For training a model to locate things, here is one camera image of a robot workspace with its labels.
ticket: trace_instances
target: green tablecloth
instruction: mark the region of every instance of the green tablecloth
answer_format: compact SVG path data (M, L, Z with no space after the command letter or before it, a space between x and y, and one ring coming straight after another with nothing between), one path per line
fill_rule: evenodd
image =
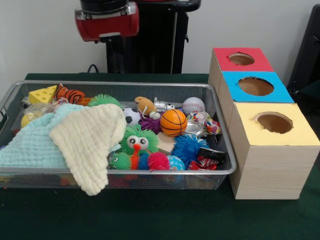
M27 79L205 83L201 75L29 74ZM212 190L0 189L1 239L302 240L320 237L320 171L299 200L235 200Z

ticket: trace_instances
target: washcloth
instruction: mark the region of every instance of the washcloth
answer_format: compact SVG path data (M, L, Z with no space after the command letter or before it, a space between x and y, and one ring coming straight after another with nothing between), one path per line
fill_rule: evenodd
M4 149L0 150L2 168L66 169L65 159L49 137L51 130L81 105L63 104L55 113L47 113L22 128Z
M50 132L77 184L89 196L108 184L107 156L123 139L126 126L120 107L102 104L70 113Z

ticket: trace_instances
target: metal basket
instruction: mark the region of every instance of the metal basket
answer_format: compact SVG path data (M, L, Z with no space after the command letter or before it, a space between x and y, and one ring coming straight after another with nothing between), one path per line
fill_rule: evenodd
M108 170L109 189L210 189L216 190L227 175L236 170L234 151L226 129L215 90L207 84L117 83L77 81L22 81L13 84L0 102L0 146L13 138L12 130L20 128L23 115L21 101L30 91L62 83L69 89L86 93L87 97L108 94L124 106L134 108L134 99L144 96L181 107L185 99L197 97L206 111L220 123L222 136L209 136L212 149L226 152L225 162L217 170ZM0 187L8 188L78 188L69 169L0 168Z

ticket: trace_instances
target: shape sorter box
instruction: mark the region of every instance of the shape sorter box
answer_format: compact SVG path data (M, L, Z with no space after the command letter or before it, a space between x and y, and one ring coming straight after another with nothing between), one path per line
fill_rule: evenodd
M274 72L267 57L259 48L214 48L208 84L219 93L222 72Z
M294 103L275 72L224 71L218 98L227 128L234 102Z
M229 134L236 199L298 199L320 142L295 103L234 104Z

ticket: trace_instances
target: pink puffer ball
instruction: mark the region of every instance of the pink puffer ball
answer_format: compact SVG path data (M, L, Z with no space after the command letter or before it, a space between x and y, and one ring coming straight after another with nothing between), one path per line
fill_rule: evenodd
M150 170L169 170L170 163L168 157L162 152L151 153L148 157Z

